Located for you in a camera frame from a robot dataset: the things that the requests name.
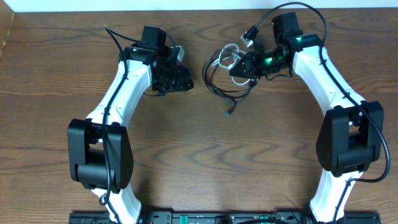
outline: green indicator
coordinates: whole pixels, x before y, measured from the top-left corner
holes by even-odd
[[[266,215],[260,216],[260,219],[268,219],[268,216]]]
[[[188,224],[188,215],[180,216],[180,224]]]
[[[266,63],[270,64],[272,62],[272,58],[266,58]]]

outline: white cable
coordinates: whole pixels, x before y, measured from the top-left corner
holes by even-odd
[[[221,55],[224,53],[224,50],[227,49],[228,47],[235,47],[236,49],[233,49],[233,50],[231,51],[231,56],[228,56],[228,57],[225,57],[225,58],[221,59]],[[211,66],[214,67],[214,66],[218,65],[218,66],[221,67],[221,68],[225,68],[225,69],[230,70],[231,68],[233,68],[233,67],[236,65],[236,62],[237,62],[238,60],[241,60],[241,59],[242,59],[242,57],[239,56],[239,53],[245,54],[245,55],[246,55],[246,52],[245,52],[244,50],[239,50],[239,46],[238,46],[237,44],[235,44],[235,43],[227,44],[227,45],[225,45],[225,46],[223,47],[223,49],[221,50],[221,52],[220,52],[220,54],[219,54],[219,56],[218,56],[218,59],[216,59],[216,60],[211,64]],[[234,59],[234,62],[231,63],[231,64],[229,64],[228,66],[221,64],[222,61],[224,61],[224,60],[226,60],[226,59],[229,59],[229,58],[233,58],[233,59]],[[234,77],[231,77],[231,79],[232,79],[232,82],[234,82],[236,85],[245,85],[245,84],[247,84],[248,82],[250,82],[250,79],[246,80],[246,81],[243,82],[243,83],[238,83],[237,81],[235,81]]]

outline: wooden tabletop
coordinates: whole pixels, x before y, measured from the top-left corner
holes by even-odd
[[[392,157],[387,179],[356,184],[346,210],[378,211],[383,223],[396,223],[398,9],[320,11],[328,21],[333,63],[359,94],[384,107]],[[296,12],[305,33],[322,36],[313,12]],[[71,180],[67,144],[69,122],[86,118],[116,74],[119,52],[104,24],[135,39],[145,25],[161,27],[184,47],[183,64],[195,82],[186,93],[143,96],[134,112],[128,130],[135,162],[131,184],[143,204],[176,211],[303,208],[322,171],[315,142],[323,116],[306,84],[296,75],[261,80],[225,118],[231,105],[201,79],[205,60],[228,43],[240,44],[243,31],[264,13],[16,14],[0,63],[0,222],[66,223],[70,212],[104,210]],[[259,29],[266,47],[274,48],[270,19]],[[216,83],[234,85],[221,72]],[[382,152],[363,177],[379,176],[384,158]]]

